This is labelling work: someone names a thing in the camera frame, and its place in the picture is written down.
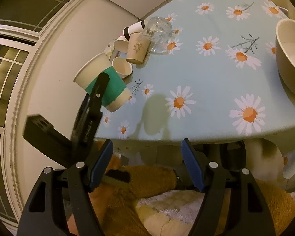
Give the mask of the white paper cup teal band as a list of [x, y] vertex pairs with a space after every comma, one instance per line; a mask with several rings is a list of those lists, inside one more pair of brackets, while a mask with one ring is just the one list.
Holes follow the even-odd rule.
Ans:
[[102, 105], [109, 112], [115, 112], [128, 101], [130, 98], [130, 91], [119, 77], [104, 52], [97, 54], [89, 60], [77, 72], [73, 81], [88, 94], [91, 94], [100, 73], [106, 73], [110, 78], [102, 98]]

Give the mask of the white paper cup orange band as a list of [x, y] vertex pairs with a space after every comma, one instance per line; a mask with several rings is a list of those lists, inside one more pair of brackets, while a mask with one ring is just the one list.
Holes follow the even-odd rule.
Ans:
[[122, 79], [128, 77], [133, 72], [132, 64], [129, 63], [125, 58], [114, 58], [112, 61], [112, 66]]

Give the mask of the white paper cup pink band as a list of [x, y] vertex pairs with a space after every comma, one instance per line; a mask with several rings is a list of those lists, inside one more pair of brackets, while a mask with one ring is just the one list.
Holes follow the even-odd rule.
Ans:
[[119, 36], [114, 41], [114, 48], [117, 49], [119, 52], [127, 53], [129, 41], [124, 36]]

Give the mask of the beige printed paper cup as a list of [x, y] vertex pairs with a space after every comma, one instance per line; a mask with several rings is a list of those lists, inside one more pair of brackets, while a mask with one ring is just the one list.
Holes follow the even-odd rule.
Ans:
[[129, 63], [140, 65], [143, 63], [144, 58], [148, 51], [150, 40], [141, 37], [140, 32], [134, 32], [130, 35], [127, 57]]

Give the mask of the white cup with black bands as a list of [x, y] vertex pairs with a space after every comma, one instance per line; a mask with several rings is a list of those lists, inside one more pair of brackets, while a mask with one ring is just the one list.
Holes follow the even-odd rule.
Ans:
[[134, 23], [123, 29], [123, 36], [129, 40], [130, 35], [135, 32], [141, 32], [145, 28], [144, 20]]

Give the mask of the white floral ceramic plate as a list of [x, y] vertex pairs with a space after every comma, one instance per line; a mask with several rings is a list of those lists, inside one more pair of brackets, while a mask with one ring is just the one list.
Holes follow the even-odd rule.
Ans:
[[114, 46], [115, 41], [116, 39], [110, 41], [103, 51], [110, 62], [120, 55], [120, 52]]

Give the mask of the cream quilted cushion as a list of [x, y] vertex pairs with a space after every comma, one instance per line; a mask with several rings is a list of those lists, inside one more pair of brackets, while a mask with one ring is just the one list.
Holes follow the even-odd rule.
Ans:
[[193, 190], [171, 190], [134, 203], [139, 220], [150, 235], [188, 235], [204, 200]]

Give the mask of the clear glass jar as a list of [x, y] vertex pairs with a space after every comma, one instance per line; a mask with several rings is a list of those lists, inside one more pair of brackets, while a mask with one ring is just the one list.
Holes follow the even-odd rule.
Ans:
[[168, 54], [167, 45], [174, 39], [172, 24], [163, 17], [152, 17], [138, 40], [148, 42], [147, 50], [154, 54]]

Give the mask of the light blue daisy tablecloth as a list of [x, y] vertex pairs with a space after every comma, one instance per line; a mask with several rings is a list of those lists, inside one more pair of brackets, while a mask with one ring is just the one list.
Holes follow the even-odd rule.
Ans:
[[172, 0], [154, 13], [173, 26], [128, 82], [132, 98], [105, 112], [97, 136], [114, 140], [233, 140], [295, 127], [295, 98], [275, 59], [284, 13], [269, 0]]

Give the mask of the beige ceramic bowl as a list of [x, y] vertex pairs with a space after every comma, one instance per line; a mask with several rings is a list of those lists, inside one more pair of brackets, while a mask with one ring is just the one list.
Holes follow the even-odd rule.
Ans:
[[295, 20], [281, 19], [276, 25], [276, 63], [284, 83], [295, 94]]

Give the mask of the window with white frame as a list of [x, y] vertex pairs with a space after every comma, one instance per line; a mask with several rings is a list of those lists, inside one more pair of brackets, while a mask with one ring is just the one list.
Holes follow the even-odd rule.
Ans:
[[22, 99], [34, 88], [38, 71], [44, 69], [43, 60], [51, 50], [52, 39], [61, 24], [84, 0], [43, 0], [44, 19], [48, 22], [39, 32], [17, 27], [19, 38], [28, 35], [25, 42], [0, 37], [0, 220], [9, 228], [18, 227], [18, 212], [22, 209], [21, 195], [13, 178], [14, 163], [6, 164], [4, 155], [11, 160], [15, 153], [16, 129], [21, 121], [18, 116], [25, 107]]

